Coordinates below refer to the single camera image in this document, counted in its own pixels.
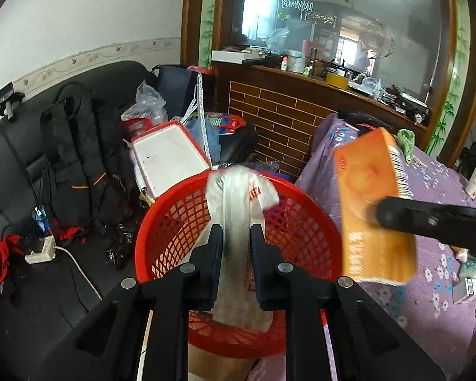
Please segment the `white red-lettered plastic bag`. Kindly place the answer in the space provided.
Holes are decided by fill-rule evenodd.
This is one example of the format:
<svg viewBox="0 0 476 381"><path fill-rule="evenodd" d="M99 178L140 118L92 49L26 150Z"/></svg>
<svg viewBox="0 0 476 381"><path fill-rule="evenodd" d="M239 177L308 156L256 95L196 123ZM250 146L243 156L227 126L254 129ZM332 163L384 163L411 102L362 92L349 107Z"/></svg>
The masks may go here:
<svg viewBox="0 0 476 381"><path fill-rule="evenodd" d="M278 205L277 188L255 170L236 165L208 175L205 199L210 223L191 245L207 243L210 229L222 228L222 256L216 303L210 311L219 324L265 333L272 325L272 312L263 311L255 293L255 277L250 255L250 229L260 224L263 211Z"/></svg>

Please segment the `black backpack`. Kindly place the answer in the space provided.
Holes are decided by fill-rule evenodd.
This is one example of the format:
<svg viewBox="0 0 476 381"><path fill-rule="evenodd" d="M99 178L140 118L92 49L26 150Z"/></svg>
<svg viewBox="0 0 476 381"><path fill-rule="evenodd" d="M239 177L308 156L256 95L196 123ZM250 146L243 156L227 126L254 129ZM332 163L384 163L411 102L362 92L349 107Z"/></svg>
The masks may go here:
<svg viewBox="0 0 476 381"><path fill-rule="evenodd" d="M102 160L97 105L85 87L68 84L40 117L46 159L41 200L61 228L114 216L117 196Z"/></svg>

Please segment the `red plastic basket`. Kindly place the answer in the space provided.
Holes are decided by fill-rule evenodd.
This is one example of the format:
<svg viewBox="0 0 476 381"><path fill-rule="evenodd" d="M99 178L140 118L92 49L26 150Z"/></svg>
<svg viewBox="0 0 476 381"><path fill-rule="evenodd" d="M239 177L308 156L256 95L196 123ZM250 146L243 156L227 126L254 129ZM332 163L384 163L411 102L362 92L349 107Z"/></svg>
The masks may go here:
<svg viewBox="0 0 476 381"><path fill-rule="evenodd" d="M177 183L148 210L136 237L135 269L140 282L159 279L188 256L210 222L205 199L208 175L203 172ZM268 244L280 248L284 260L317 279L334 281L342 272L342 243L331 217L294 184L276 176L278 205L264 212ZM189 314L192 346L233 359L259 359L285 351L284 313L275 312L266 332L239 329Z"/></svg>

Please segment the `white red-rimmed box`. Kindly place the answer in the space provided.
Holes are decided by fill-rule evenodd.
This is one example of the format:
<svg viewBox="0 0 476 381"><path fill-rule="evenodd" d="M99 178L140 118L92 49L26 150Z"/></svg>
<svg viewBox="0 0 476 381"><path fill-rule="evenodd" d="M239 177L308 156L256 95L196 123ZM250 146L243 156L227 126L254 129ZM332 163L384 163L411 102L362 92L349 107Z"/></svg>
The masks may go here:
<svg viewBox="0 0 476 381"><path fill-rule="evenodd" d="M211 167L211 161L178 121L155 126L135 138L131 148L149 196L157 200L169 188Z"/></svg>

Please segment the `grey white medicine box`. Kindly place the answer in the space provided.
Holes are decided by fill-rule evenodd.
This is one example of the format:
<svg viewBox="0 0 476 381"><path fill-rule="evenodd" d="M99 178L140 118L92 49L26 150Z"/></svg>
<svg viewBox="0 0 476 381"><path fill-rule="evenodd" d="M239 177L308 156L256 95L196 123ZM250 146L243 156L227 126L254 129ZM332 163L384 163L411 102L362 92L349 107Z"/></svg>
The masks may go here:
<svg viewBox="0 0 476 381"><path fill-rule="evenodd" d="M466 304L476 299L476 279L463 278L452 288L454 304Z"/></svg>

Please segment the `purple floral tablecloth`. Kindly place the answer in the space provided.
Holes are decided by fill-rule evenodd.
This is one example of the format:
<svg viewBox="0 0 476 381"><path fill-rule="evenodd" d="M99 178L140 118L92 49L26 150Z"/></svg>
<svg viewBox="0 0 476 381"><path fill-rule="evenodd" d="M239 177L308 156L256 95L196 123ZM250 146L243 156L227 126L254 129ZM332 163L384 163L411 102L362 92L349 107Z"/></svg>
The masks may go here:
<svg viewBox="0 0 476 381"><path fill-rule="evenodd" d="M401 197L434 204L476 207L466 181L422 150L405 154L386 132L360 134L336 114L316 129L312 155L296 185L332 219L343 240L363 254L344 261L343 271L454 380L475 354L476 302L455 304L453 288L464 264L452 249L428 237L392 243L393 233L365 224L366 200L383 196L388 178L379 164L390 158Z"/></svg>

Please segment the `orange box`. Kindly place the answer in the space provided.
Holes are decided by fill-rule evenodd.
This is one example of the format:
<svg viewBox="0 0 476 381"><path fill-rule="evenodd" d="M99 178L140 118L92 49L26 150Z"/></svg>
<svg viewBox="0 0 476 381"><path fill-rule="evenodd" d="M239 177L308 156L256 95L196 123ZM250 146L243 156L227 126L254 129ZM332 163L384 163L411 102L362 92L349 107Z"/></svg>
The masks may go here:
<svg viewBox="0 0 476 381"><path fill-rule="evenodd" d="M394 138L377 128L334 151L340 194L343 273L356 282L405 285L417 273L415 237L383 229L376 205L410 199L404 158Z"/></svg>

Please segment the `dark blue bag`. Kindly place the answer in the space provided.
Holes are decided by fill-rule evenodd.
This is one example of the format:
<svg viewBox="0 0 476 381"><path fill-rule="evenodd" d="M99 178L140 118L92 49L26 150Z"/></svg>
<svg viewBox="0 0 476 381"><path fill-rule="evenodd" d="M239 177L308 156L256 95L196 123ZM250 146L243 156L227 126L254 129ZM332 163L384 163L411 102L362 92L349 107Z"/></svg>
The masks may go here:
<svg viewBox="0 0 476 381"><path fill-rule="evenodd" d="M151 71L153 87L165 101L168 118L182 117L194 96L197 76L203 78L204 110L216 109L216 73L214 68L184 66L182 64L157 64Z"/></svg>

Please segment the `white power strip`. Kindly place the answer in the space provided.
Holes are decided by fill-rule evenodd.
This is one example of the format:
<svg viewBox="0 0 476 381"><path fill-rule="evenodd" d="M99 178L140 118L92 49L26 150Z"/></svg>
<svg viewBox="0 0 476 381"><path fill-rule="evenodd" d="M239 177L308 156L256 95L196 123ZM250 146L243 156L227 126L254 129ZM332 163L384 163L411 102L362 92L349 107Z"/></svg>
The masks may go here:
<svg viewBox="0 0 476 381"><path fill-rule="evenodd" d="M29 265L51 262L55 258L56 240L52 235L33 240L24 255L24 260Z"/></svg>

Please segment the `teal tissue pack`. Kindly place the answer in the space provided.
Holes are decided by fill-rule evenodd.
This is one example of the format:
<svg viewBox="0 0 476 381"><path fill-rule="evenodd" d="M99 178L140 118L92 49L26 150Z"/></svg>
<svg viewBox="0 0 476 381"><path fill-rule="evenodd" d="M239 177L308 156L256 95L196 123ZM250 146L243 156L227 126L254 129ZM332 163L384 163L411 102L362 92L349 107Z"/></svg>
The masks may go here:
<svg viewBox="0 0 476 381"><path fill-rule="evenodd" d="M459 279L476 279L476 257L468 257L468 260L460 267L458 277Z"/></svg>

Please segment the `black red tool case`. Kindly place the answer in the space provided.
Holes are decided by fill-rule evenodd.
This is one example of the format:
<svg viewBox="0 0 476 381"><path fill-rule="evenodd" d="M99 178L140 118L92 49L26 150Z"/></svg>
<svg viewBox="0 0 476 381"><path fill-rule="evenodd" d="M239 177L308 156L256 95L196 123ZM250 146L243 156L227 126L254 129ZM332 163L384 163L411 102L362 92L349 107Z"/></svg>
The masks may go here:
<svg viewBox="0 0 476 381"><path fill-rule="evenodd" d="M341 120L344 120L345 123L356 127L358 129L359 136L365 135L367 132L371 132L380 127L382 127L388 132L391 132L393 130L393 127L388 123L379 120L376 117L367 114L361 110L348 111L345 109L340 109L337 114L338 117Z"/></svg>

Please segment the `black sofa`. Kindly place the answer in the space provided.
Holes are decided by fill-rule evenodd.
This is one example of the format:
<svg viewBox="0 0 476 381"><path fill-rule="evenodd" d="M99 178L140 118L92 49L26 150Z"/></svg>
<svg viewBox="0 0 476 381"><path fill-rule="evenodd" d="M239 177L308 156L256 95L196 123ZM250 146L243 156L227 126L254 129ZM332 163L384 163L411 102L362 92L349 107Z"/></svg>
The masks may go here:
<svg viewBox="0 0 476 381"><path fill-rule="evenodd" d="M154 84L144 65L120 61L68 77L22 102L12 121L0 120L0 241L35 231L45 166L40 117L69 84L85 87L119 116L135 102L140 83ZM116 270L107 259L112 238L103 229L66 244L51 262L30 265L12 253L0 285L0 380L36 380L43 362L120 281L135 274L134 262Z"/></svg>

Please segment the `clear plastic bag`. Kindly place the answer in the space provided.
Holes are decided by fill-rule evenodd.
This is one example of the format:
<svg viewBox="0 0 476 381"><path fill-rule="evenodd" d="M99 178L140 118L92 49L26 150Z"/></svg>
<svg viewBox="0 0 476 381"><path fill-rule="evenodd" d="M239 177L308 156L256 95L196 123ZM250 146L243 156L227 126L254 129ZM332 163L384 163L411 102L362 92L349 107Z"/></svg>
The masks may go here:
<svg viewBox="0 0 476 381"><path fill-rule="evenodd" d="M136 89L136 103L121 114L121 120L147 119L153 126L158 126L168 122L165 105L162 95L143 80Z"/></svg>

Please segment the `green cloth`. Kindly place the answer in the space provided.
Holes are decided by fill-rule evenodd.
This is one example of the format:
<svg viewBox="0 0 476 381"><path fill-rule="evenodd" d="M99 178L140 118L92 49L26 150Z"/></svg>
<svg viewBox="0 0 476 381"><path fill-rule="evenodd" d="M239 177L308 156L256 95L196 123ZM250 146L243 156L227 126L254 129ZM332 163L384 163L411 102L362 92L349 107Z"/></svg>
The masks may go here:
<svg viewBox="0 0 476 381"><path fill-rule="evenodd" d="M413 160L413 147L415 145L415 134L408 129L400 129L396 136L396 143L400 148L407 165Z"/></svg>

